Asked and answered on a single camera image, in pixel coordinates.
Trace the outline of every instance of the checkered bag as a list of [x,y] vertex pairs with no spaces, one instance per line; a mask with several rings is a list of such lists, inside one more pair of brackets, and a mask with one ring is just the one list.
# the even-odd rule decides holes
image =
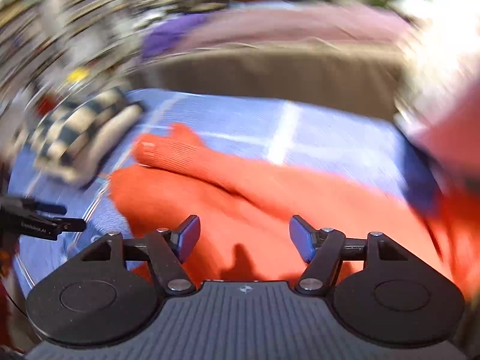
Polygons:
[[111,88],[84,103],[72,98],[49,112],[30,135],[37,153],[35,166],[70,166],[98,130],[128,105],[119,88]]

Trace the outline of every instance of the bed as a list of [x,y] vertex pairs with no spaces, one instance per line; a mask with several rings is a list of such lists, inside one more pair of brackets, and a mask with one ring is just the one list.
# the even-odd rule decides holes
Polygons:
[[214,150],[338,173],[407,200],[417,210],[433,209],[434,177],[422,155],[385,120],[288,100],[156,88],[131,91],[128,96],[132,101],[141,100],[147,111],[104,159],[88,187],[80,190],[49,178],[33,168],[33,154],[21,151],[18,155],[10,194],[65,204],[68,216],[87,221],[83,233],[63,233],[57,242],[20,238],[13,266],[25,296],[42,278],[105,233],[120,231],[131,237],[127,222],[109,199],[109,174],[133,163],[129,149],[140,133],[165,135],[172,122],[192,127]]

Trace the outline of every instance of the orange garment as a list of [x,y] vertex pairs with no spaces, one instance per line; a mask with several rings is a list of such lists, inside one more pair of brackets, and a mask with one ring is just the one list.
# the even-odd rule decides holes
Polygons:
[[[333,174],[216,152],[179,124],[169,137],[142,135],[133,154],[139,164],[111,175],[111,198],[135,237],[200,216],[201,237],[184,264],[197,285],[298,279],[305,263],[289,237],[294,214],[347,237],[384,232],[451,278],[431,237],[441,221],[428,228],[406,203],[383,192]],[[362,262],[344,263],[341,276],[361,268]]]

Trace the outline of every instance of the screw head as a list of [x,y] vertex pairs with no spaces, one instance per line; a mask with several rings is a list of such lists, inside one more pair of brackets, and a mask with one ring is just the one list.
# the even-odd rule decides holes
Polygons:
[[185,291],[191,287],[191,282],[186,279],[173,279],[169,281],[169,288],[172,291]]
[[318,279],[308,277],[306,279],[300,280],[298,285],[300,286],[300,288],[302,290],[316,291],[316,290],[319,290],[320,288],[322,288],[323,283]]

